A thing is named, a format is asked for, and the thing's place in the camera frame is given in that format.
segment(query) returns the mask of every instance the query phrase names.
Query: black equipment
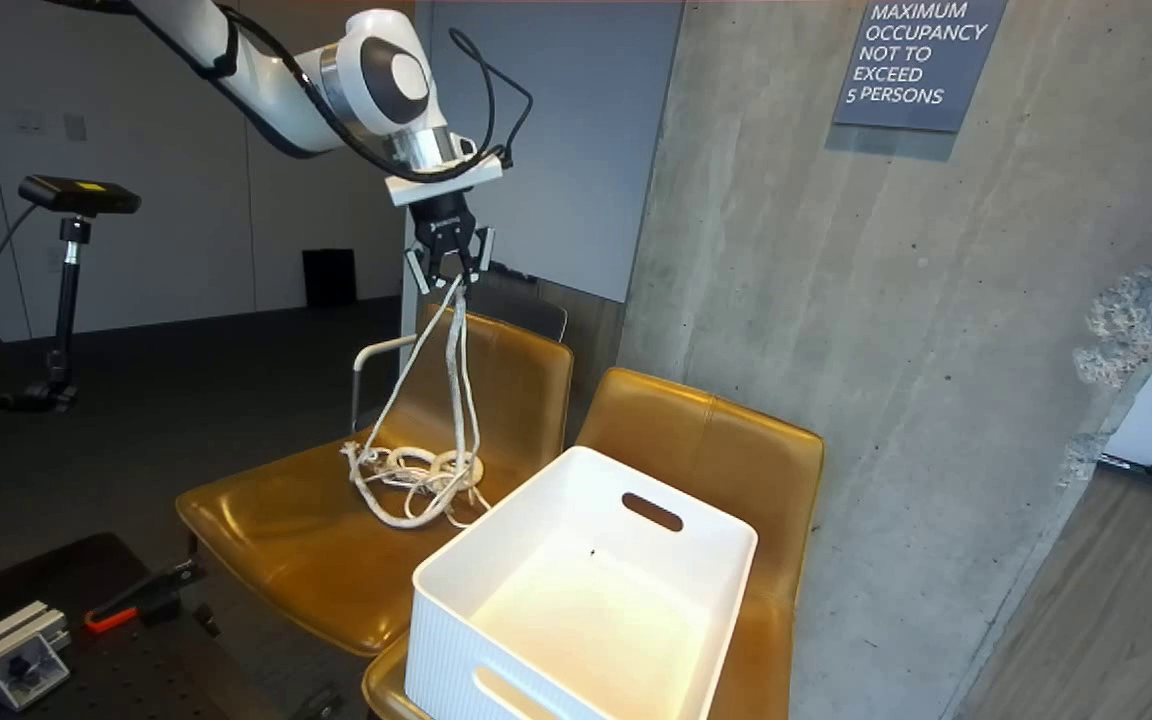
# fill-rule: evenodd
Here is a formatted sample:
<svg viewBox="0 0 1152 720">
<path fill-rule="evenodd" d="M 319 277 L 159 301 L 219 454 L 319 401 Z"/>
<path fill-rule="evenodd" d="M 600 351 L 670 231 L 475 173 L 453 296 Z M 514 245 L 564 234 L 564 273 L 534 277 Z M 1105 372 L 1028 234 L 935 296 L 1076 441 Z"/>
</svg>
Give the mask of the black equipment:
<svg viewBox="0 0 1152 720">
<path fill-rule="evenodd" d="M 43 378 L 0 396 L 0 408 L 64 410 L 76 401 L 71 321 L 76 321 L 76 301 L 80 301 L 80 256 L 85 256 L 85 245 L 91 238 L 91 218 L 100 211 L 137 211 L 140 196 L 122 185 L 71 178 L 71 176 L 24 176 L 20 196 L 40 208 L 71 211 L 71 216 L 62 218 L 64 263 L 62 263 L 55 335 L 52 335 L 52 348 L 43 351 Z"/>
</svg>

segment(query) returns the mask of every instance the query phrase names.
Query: table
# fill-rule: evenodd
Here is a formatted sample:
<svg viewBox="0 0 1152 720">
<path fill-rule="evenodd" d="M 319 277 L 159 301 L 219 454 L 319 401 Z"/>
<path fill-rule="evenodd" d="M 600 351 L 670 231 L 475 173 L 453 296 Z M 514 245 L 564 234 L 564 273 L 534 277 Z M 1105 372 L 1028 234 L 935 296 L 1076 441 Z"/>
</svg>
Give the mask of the table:
<svg viewBox="0 0 1152 720">
<path fill-rule="evenodd" d="M 40 694 L 30 717 L 281 717 L 240 678 L 216 639 L 194 619 L 128 623 L 114 637 L 85 637 L 80 619 L 149 566 L 116 536 L 85 536 L 0 573 L 0 619 L 43 599 L 64 610 L 71 645 L 62 648 L 67 678 Z"/>
</svg>

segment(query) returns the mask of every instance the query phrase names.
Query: bin handle hole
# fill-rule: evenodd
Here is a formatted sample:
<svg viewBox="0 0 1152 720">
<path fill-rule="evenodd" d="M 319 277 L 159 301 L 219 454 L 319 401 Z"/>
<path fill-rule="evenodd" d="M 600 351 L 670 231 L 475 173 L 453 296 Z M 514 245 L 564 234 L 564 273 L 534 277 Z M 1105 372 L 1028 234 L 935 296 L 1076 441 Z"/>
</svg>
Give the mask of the bin handle hole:
<svg viewBox="0 0 1152 720">
<path fill-rule="evenodd" d="M 523 687 L 503 678 L 495 667 L 475 667 L 471 684 L 494 694 L 499 707 L 523 720 L 556 720 L 546 704 L 538 704 Z"/>
<path fill-rule="evenodd" d="M 652 501 L 641 496 L 641 492 L 626 492 L 621 505 L 626 505 L 627 512 L 635 512 L 635 514 L 645 514 L 645 518 L 670 526 L 670 531 L 686 531 L 686 514 L 675 514 L 675 512 L 652 505 Z"/>
</svg>

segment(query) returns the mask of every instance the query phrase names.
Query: white cable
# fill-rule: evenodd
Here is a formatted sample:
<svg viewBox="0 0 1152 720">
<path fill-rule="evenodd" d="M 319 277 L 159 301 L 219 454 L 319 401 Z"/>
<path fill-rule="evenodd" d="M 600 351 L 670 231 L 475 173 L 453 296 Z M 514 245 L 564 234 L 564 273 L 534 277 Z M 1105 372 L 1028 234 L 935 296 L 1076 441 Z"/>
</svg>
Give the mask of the white cable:
<svg viewBox="0 0 1152 720">
<path fill-rule="evenodd" d="M 447 396 L 453 396 L 453 431 L 456 431 L 456 447 L 453 452 L 429 452 L 429 447 L 377 447 L 377 431 L 390 418 L 391 404 L 400 401 L 429 335 L 439 326 L 439 321 L 453 309 L 453 322 L 447 322 L 447 348 L 446 348 L 446 364 L 447 364 Z M 385 518 L 390 526 L 424 526 L 437 514 L 447 514 L 456 526 L 464 526 L 453 514 L 453 501 L 464 492 L 471 505 L 494 506 L 479 496 L 479 417 L 471 404 L 471 382 L 468 382 L 468 312 L 464 312 L 464 282 L 460 277 L 453 279 L 446 305 L 432 312 L 432 321 L 424 322 L 424 330 L 415 335 L 415 348 L 407 355 L 407 364 L 400 366 L 374 431 L 363 442 L 347 441 L 343 447 L 347 459 L 347 479 L 352 486 L 363 496 L 363 505 L 374 506 L 377 518 Z M 374 485 L 385 486 L 400 486 L 405 492 L 405 512 L 390 512 Z"/>
</svg>

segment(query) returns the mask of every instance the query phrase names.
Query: white wall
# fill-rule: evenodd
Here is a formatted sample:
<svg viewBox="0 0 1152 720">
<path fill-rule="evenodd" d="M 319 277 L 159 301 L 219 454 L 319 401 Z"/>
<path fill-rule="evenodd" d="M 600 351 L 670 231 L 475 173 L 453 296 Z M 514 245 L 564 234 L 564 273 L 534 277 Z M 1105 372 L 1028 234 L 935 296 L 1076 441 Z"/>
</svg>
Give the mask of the white wall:
<svg viewBox="0 0 1152 720">
<path fill-rule="evenodd" d="M 538 90 L 517 173 L 471 196 L 495 227 L 495 261 L 626 301 L 641 238 L 682 2 L 424 2 L 424 40 L 456 131 L 483 131 L 483 78 L 447 29 Z M 499 94 L 503 141 L 517 94 Z"/>
<path fill-rule="evenodd" d="M 289 45 L 342 20 L 303 13 Z M 133 14 L 0 0 L 0 231 L 32 173 L 100 176 L 145 196 L 137 216 L 96 218 L 80 326 L 297 309 L 302 246 L 357 246 L 359 296 L 395 293 L 400 225 L 382 176 L 347 155 L 267 152 Z M 5 338 L 52 330 L 55 279 L 55 216 L 40 211 L 0 268 Z"/>
</svg>

